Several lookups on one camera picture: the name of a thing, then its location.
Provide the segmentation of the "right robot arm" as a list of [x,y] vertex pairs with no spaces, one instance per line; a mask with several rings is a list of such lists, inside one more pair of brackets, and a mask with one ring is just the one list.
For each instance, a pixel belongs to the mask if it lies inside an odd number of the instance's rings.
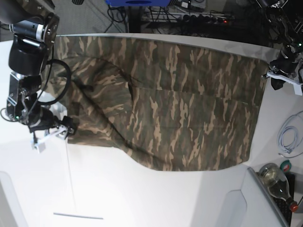
[[[5,109],[7,121],[18,122],[32,133],[32,147],[39,153],[45,150],[45,142],[51,137],[65,140],[74,135],[76,127],[72,118],[55,116],[49,107],[59,102],[71,83],[71,70],[61,60],[54,58],[54,42],[60,18],[54,13],[51,0],[2,0],[0,21],[9,26],[14,35],[9,53],[12,70],[9,81],[9,96]],[[50,76],[42,80],[46,66],[58,64],[66,70],[65,87],[56,99],[40,102]],[[36,131],[44,131],[39,139]]]

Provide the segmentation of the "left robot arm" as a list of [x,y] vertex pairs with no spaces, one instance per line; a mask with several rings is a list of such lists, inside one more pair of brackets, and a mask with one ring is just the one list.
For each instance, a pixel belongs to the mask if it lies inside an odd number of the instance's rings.
[[301,0],[258,0],[272,29],[276,29],[282,48],[278,57],[269,63],[262,77],[271,79],[271,86],[279,90],[291,84],[296,95],[303,95],[303,2]]

